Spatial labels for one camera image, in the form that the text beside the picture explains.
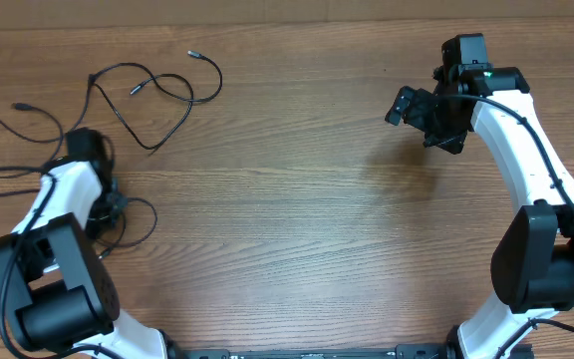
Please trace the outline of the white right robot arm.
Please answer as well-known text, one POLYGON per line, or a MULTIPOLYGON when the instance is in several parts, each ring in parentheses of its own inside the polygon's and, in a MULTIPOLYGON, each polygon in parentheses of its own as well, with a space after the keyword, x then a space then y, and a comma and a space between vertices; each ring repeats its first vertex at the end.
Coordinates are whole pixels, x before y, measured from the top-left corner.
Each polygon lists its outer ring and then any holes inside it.
POLYGON ((432 91, 402 87, 386 121, 457 155, 479 135, 506 184, 513 220, 490 262, 492 292, 441 344, 400 344, 398 358, 530 358, 526 336, 574 308, 574 179, 542 129, 522 73, 497 68, 481 34, 442 44, 432 91))

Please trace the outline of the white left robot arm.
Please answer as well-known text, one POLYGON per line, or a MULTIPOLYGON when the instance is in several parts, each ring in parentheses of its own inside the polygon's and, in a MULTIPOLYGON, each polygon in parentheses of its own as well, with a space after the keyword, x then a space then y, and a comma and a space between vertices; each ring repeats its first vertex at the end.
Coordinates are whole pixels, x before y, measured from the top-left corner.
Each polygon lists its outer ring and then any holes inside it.
POLYGON ((181 358, 163 331, 122 310, 88 225, 104 220, 113 187, 103 135, 65 136, 68 153, 40 168, 33 205, 0 237, 0 333, 15 354, 47 350, 95 358, 181 358))

